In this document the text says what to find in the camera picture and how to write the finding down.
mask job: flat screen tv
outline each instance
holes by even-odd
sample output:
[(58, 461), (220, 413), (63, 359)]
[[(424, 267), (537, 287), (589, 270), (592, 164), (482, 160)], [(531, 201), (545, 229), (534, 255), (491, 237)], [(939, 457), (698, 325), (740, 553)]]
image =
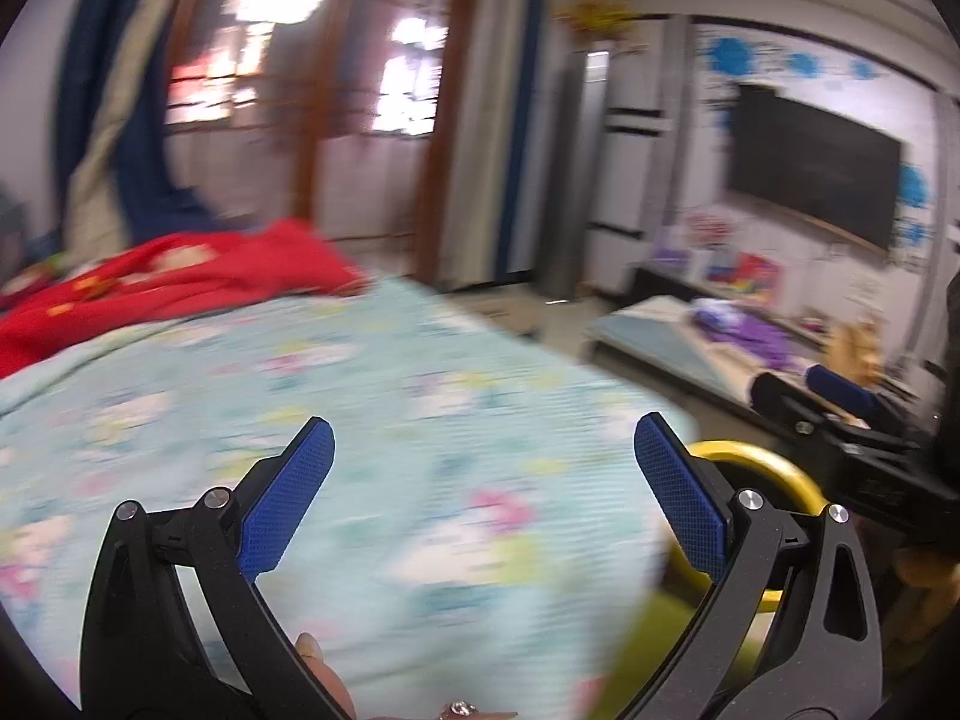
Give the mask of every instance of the flat screen tv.
[(890, 248), (904, 145), (864, 124), (741, 85), (728, 189), (858, 244)]

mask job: blue gripper pad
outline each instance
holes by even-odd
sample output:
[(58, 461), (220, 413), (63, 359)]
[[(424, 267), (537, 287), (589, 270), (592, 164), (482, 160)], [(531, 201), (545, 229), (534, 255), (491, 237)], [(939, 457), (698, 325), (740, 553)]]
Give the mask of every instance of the blue gripper pad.
[(806, 387), (861, 419), (869, 419), (877, 408), (875, 394), (822, 365), (812, 365), (806, 372)]
[(718, 583), (733, 538), (733, 489), (712, 464), (690, 456), (659, 413), (640, 418), (634, 453), (686, 559)]
[(314, 416), (280, 455), (281, 468), (244, 517), (237, 563), (247, 581), (277, 567), (333, 465), (333, 429)]

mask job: red blanket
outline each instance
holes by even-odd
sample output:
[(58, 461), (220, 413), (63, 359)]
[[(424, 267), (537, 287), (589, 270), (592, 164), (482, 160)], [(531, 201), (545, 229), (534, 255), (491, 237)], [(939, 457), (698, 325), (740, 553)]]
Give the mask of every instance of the red blanket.
[[(206, 261), (163, 269), (178, 258)], [(278, 221), (256, 235), (164, 236), (42, 290), (2, 317), (0, 378), (124, 325), (189, 317), (291, 292), (349, 295), (362, 290), (366, 280), (296, 221)]]

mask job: silver bolt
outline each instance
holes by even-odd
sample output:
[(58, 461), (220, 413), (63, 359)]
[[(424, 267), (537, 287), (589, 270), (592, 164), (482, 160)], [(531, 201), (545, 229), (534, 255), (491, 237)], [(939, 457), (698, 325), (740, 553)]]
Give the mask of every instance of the silver bolt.
[(763, 506), (763, 496), (756, 490), (741, 490), (736, 499), (744, 509), (750, 509), (751, 512)]
[(839, 522), (841, 524), (850, 519), (850, 512), (848, 512), (838, 503), (830, 504), (829, 507), (827, 507), (827, 514), (830, 515), (830, 519), (832, 519), (834, 522)]
[(477, 707), (468, 704), (466, 701), (454, 701), (453, 704), (450, 704), (450, 712), (458, 717), (470, 717), (472, 714), (476, 714), (476, 711)]
[(124, 501), (117, 507), (117, 519), (123, 521), (133, 519), (133, 514), (136, 514), (136, 501)]
[(213, 488), (208, 490), (203, 497), (203, 505), (208, 509), (222, 509), (227, 506), (230, 499), (230, 491), (226, 488)]

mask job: floral bedsheet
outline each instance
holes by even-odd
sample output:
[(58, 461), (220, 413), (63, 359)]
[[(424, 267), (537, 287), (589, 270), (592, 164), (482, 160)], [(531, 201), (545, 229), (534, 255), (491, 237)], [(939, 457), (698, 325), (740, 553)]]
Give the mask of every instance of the floral bedsheet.
[[(117, 503), (190, 505), (320, 415), (333, 470), (257, 580), (285, 632), (313, 632), (361, 717), (460, 698), (576, 717), (661, 569), (661, 512), (632, 456), (651, 409), (693, 438), (651, 392), (397, 279), (114, 331), (0, 383), (0, 600), (79, 700)], [(181, 574), (211, 661), (237, 680)]]

